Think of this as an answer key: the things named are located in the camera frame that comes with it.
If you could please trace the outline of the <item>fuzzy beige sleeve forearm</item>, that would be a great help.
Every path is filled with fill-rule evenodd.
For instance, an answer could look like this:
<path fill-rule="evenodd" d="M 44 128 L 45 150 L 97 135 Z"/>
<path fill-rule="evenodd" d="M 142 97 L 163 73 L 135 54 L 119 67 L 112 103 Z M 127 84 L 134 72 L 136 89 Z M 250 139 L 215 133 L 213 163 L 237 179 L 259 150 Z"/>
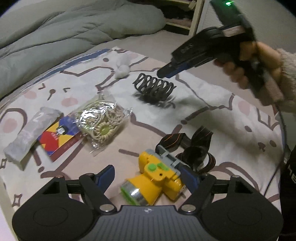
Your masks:
<path fill-rule="evenodd" d="M 280 110 L 295 114 L 295 54 L 258 44 L 260 59 L 272 80 L 258 94 L 263 106 L 278 104 Z"/>

